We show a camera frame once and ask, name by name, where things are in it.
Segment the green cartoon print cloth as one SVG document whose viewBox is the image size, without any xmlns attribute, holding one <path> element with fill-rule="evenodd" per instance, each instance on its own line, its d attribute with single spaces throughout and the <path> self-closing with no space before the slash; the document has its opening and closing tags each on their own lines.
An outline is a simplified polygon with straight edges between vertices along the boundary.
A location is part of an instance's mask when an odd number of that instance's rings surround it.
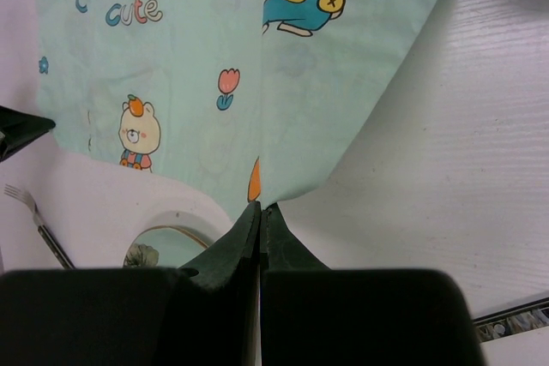
<svg viewBox="0 0 549 366">
<path fill-rule="evenodd" d="M 437 0 L 35 0 L 60 147 L 231 217 L 321 186 Z"/>
</svg>

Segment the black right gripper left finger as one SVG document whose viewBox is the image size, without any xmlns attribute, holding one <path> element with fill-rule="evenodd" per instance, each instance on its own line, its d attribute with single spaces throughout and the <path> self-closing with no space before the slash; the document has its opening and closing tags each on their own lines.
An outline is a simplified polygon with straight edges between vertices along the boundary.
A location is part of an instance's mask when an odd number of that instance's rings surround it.
<svg viewBox="0 0 549 366">
<path fill-rule="evenodd" d="M 254 364 L 260 219 L 250 203 L 179 268 L 4 274 L 2 364 Z"/>
</svg>

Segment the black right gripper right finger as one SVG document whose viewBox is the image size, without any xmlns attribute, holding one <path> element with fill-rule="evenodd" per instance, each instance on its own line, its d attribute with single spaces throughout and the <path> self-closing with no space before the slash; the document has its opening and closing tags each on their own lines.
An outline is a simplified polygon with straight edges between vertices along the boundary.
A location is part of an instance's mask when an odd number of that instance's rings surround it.
<svg viewBox="0 0 549 366">
<path fill-rule="evenodd" d="M 431 269 L 331 269 L 262 212 L 264 365 L 482 365 L 455 281 Z"/>
</svg>

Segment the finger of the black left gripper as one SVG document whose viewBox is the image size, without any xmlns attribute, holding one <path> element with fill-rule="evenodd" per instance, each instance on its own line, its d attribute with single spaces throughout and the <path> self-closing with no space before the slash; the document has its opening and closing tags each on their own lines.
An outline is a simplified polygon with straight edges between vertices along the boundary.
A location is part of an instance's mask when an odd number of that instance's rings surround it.
<svg viewBox="0 0 549 366">
<path fill-rule="evenodd" d="M 38 140 L 41 136 L 52 131 L 56 127 L 56 124 L 49 118 L 15 111 L 2 106 L 0 127 L 1 161 L 5 161 Z"/>
</svg>

